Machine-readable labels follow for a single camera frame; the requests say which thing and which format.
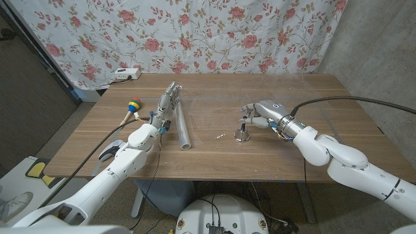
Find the pink rose pattern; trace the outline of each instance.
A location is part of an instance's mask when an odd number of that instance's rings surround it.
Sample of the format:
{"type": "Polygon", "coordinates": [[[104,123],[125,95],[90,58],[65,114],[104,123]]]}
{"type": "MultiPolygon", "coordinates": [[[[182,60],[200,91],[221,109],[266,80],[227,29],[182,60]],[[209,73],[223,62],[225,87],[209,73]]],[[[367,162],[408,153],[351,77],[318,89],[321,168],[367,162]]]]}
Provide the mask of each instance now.
{"type": "Polygon", "coordinates": [[[117,68],[313,73],[347,0],[313,6],[302,0],[175,0],[172,6],[143,1],[140,7],[135,1],[120,5],[115,0],[49,4],[54,7],[13,2],[68,79],[89,90],[107,88],[117,68]]]}

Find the power strip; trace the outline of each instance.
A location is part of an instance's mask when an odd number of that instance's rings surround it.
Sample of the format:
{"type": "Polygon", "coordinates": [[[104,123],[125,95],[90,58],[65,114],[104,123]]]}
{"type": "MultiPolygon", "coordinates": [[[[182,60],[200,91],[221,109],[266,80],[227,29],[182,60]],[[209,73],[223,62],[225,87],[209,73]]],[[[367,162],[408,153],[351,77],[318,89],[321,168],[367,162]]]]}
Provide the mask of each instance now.
{"type": "Polygon", "coordinates": [[[138,79],[142,72],[138,68],[118,68],[114,74],[119,80],[124,80],[131,75],[131,79],[138,79]]]}

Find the gray wall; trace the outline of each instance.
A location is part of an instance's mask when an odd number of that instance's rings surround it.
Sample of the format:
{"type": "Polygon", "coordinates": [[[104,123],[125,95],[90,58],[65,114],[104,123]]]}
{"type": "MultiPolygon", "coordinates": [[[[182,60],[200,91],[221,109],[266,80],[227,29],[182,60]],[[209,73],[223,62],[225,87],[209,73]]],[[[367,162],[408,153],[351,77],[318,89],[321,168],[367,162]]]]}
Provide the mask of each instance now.
{"type": "MultiPolygon", "coordinates": [[[[353,96],[416,109],[416,1],[349,0],[317,73],[353,96]]],[[[360,103],[416,169],[416,116],[360,103]]]]}

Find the robot finger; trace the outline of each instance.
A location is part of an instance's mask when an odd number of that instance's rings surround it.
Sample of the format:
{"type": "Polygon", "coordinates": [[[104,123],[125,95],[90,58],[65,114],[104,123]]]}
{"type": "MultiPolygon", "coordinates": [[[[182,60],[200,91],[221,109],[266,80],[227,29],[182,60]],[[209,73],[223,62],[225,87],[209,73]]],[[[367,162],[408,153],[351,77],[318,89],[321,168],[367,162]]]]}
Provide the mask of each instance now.
{"type": "Polygon", "coordinates": [[[242,118],[241,120],[239,120],[242,123],[246,123],[246,124],[252,124],[256,127],[260,127],[260,128],[266,128],[268,126],[270,126],[270,124],[267,122],[266,118],[263,117],[255,117],[255,118],[242,118]]]}
{"type": "Polygon", "coordinates": [[[244,111],[247,111],[247,117],[249,117],[252,111],[254,111],[254,103],[241,107],[240,113],[243,113],[244,111]]]}

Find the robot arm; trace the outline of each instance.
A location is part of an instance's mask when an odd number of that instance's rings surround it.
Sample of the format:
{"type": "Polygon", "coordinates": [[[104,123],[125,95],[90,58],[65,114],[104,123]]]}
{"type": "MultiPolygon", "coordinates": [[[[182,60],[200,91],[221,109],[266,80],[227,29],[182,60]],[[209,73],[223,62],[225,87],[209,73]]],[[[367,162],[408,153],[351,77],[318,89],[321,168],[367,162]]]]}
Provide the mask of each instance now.
{"type": "Polygon", "coordinates": [[[153,141],[163,130],[179,101],[181,86],[173,82],[162,95],[149,123],[130,134],[115,159],[72,197],[33,211],[13,228],[29,226],[87,225],[118,185],[141,169],[153,150],[153,141]]]}
{"type": "Polygon", "coordinates": [[[258,127],[271,127],[284,140],[292,140],[305,160],[314,166],[330,162],[328,175],[336,182],[366,192],[383,200],[397,211],[416,222],[416,186],[383,171],[368,162],[358,149],[338,143],[328,135],[320,135],[289,115],[283,105],[264,100],[244,106],[247,117],[240,121],[258,127]]]}

